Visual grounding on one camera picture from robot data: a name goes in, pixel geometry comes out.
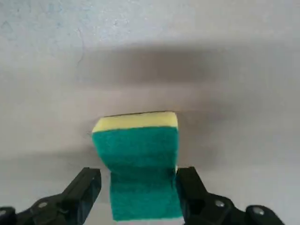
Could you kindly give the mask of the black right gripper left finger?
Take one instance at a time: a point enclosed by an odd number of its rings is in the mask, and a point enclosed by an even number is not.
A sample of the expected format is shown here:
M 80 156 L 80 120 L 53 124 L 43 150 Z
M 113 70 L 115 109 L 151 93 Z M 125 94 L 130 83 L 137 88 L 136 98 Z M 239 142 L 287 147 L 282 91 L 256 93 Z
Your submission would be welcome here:
M 28 209 L 0 208 L 2 225 L 83 225 L 101 191 L 100 169 L 83 168 L 66 189 L 44 197 Z

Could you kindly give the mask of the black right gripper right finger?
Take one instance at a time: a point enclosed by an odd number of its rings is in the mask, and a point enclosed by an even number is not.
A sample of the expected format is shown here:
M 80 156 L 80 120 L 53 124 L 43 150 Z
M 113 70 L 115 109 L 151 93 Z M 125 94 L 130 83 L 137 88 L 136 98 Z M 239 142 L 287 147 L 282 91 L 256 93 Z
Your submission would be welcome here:
M 186 225 L 282 225 L 271 209 L 249 205 L 241 211 L 224 196 L 209 193 L 194 167 L 176 172 L 176 189 Z

